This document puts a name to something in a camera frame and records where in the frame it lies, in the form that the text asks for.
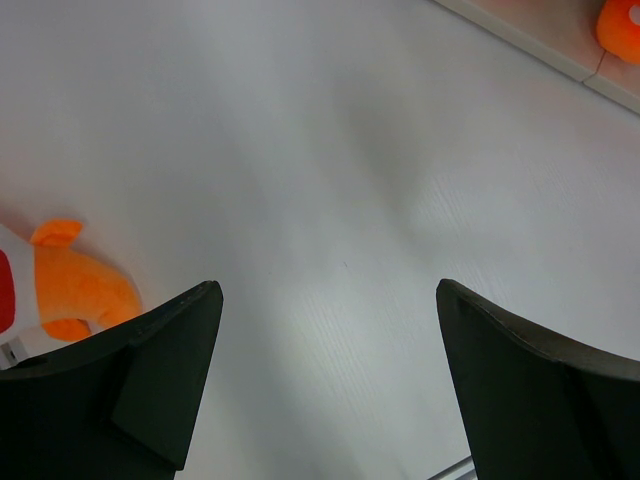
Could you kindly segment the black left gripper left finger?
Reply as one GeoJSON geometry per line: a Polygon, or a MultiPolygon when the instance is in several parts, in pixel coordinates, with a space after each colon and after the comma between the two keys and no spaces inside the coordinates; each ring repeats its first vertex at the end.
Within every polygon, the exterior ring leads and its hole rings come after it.
{"type": "Polygon", "coordinates": [[[172,479],[183,470],[223,293],[203,282],[1,373],[4,479],[172,479]]]}

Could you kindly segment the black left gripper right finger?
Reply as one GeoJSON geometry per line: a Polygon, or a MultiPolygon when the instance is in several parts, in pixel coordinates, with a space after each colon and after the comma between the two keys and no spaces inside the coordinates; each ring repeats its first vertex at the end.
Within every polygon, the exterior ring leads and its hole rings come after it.
{"type": "Polygon", "coordinates": [[[639,363],[517,316],[450,279],[440,331],[480,479],[636,479],[639,363]]]}

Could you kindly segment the orange shark plush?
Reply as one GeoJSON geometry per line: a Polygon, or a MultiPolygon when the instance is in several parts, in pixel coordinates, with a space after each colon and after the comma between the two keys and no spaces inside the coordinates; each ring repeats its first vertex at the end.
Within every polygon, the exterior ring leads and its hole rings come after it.
{"type": "Polygon", "coordinates": [[[142,313],[133,283],[119,270],[72,249],[83,224],[53,219],[29,239],[1,227],[1,341],[40,327],[74,342],[142,313]]]}

